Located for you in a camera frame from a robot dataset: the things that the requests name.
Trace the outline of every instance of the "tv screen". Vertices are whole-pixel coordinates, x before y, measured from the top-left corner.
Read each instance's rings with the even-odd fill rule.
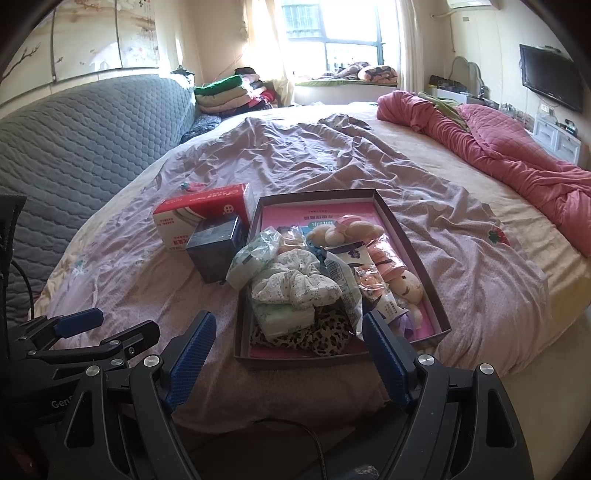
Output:
[[[574,62],[542,48],[519,45],[521,80],[533,92],[583,112],[583,81]]]

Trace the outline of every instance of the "pillow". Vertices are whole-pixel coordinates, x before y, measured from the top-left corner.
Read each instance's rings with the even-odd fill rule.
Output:
[[[381,85],[398,84],[398,73],[392,67],[387,65],[378,65],[377,67],[367,66],[362,68],[357,74],[359,80],[364,82],[379,83]]]

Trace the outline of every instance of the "air conditioner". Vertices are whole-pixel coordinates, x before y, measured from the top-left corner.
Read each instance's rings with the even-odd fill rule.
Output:
[[[457,8],[483,8],[483,9],[499,9],[497,0],[447,0],[447,4],[451,9]]]

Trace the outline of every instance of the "metal screw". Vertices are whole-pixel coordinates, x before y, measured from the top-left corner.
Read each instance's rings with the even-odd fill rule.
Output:
[[[144,358],[144,365],[146,367],[155,367],[159,363],[160,363],[160,358],[158,358],[156,355],[150,355],[150,356],[147,356],[146,358]]]
[[[100,367],[98,365],[91,365],[86,369],[86,375],[89,377],[94,377],[98,372],[100,372]]]
[[[435,363],[435,359],[426,353],[418,356],[418,362],[425,367],[430,367]]]
[[[485,375],[492,375],[493,373],[495,373],[495,369],[492,368],[491,364],[482,364],[480,366],[480,371]]]

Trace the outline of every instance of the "pink quilt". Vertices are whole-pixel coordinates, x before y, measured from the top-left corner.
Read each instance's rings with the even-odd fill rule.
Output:
[[[412,93],[397,90],[378,99],[379,120],[427,134],[508,185],[591,256],[591,172],[547,154],[517,121],[499,111],[470,104],[458,112],[471,133]]]

